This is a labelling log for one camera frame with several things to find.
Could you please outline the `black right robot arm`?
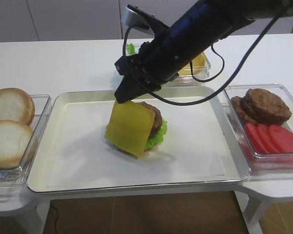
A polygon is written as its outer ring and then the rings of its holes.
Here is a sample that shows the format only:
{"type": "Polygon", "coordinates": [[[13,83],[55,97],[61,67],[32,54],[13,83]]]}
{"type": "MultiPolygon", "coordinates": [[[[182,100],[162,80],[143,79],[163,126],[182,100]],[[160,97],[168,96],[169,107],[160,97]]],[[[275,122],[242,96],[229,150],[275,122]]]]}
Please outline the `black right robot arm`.
{"type": "Polygon", "coordinates": [[[270,19],[266,34],[279,18],[293,17],[293,0],[199,0],[173,25],[127,5],[123,20],[129,29],[151,35],[138,53],[122,55],[115,67],[123,79],[115,92],[118,103],[144,94],[156,96],[163,84],[220,39],[258,19],[270,19]]]}

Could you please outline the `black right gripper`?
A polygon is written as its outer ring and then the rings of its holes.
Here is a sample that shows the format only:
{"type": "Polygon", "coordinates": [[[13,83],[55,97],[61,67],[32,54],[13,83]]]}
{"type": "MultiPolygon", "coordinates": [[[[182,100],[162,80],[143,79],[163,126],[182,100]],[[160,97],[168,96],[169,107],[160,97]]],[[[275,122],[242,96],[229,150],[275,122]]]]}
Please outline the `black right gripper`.
{"type": "Polygon", "coordinates": [[[144,42],[137,54],[126,55],[127,37],[123,43],[123,55],[115,62],[120,75],[124,76],[114,93],[118,103],[125,103],[148,92],[161,89],[161,85],[178,76],[178,72],[193,59],[193,31],[168,29],[151,42],[144,42]]]}

